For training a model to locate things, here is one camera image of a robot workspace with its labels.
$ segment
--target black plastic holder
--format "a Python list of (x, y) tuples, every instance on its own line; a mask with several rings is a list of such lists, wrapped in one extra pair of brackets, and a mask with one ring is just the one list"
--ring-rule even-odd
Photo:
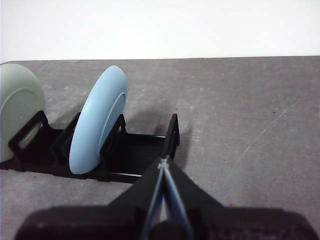
[[(88, 173), (73, 174), (69, 168), (69, 153), (79, 116), (80, 113), (64, 130), (53, 129), (45, 113), (38, 111), (9, 141), (8, 146), (15, 157), (1, 162), (0, 169), (103, 182), (134, 183), (154, 161), (167, 156), (173, 159), (180, 144), (176, 113), (171, 117), (166, 136), (127, 133), (125, 118), (121, 114), (100, 150), (101, 163)], [(41, 128), (36, 137), (25, 149), (21, 149), (21, 140), (39, 124)]]

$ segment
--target black object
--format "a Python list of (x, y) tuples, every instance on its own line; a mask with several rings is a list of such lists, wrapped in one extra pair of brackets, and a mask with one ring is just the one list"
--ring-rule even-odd
[[(127, 133), (125, 118), (121, 114), (100, 150), (101, 163), (88, 173), (73, 174), (69, 168), (69, 153), (79, 116), (80, 113), (76, 114), (68, 126), (61, 130), (51, 128), (45, 113), (37, 112), (9, 141), (15, 157), (1, 162), (0, 169), (133, 183), (153, 161), (166, 155), (174, 158), (180, 144), (177, 114), (172, 115), (166, 136)], [(41, 124), (38, 134), (22, 150), (19, 142), (38, 124)]]
[[(300, 214), (281, 209), (229, 208), (196, 186), (170, 159), (166, 160), (197, 240), (319, 240)], [(54, 207), (30, 215), (16, 240), (187, 239), (185, 228), (170, 219), (141, 236), (160, 176), (154, 161), (131, 188), (107, 206)]]

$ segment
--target gray mat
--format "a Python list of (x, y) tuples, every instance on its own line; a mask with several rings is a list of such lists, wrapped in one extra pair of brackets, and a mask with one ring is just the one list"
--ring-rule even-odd
[[(64, 128), (100, 74), (129, 81), (131, 133), (165, 134), (178, 113), (176, 161), (224, 205), (284, 208), (320, 233), (320, 56), (19, 61), (41, 81), (46, 114)], [(1, 237), (31, 212), (106, 205), (130, 184), (1, 170)]]

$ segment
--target plate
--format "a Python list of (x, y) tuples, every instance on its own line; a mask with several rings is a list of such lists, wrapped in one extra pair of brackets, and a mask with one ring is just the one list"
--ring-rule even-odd
[[(15, 63), (0, 65), (1, 75), (1, 159), (7, 161), (14, 157), (8, 142), (40, 110), (45, 110), (45, 96), (37, 77), (26, 67)], [(40, 129), (36, 125), (21, 140), (24, 149)]]
[(101, 161), (100, 149), (126, 104), (128, 81), (117, 66), (108, 67), (93, 86), (72, 137), (69, 167), (85, 174)]

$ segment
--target white background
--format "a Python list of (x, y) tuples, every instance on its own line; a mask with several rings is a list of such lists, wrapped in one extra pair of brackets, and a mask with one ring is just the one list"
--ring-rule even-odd
[(320, 55), (319, 0), (2, 0), (1, 62)]

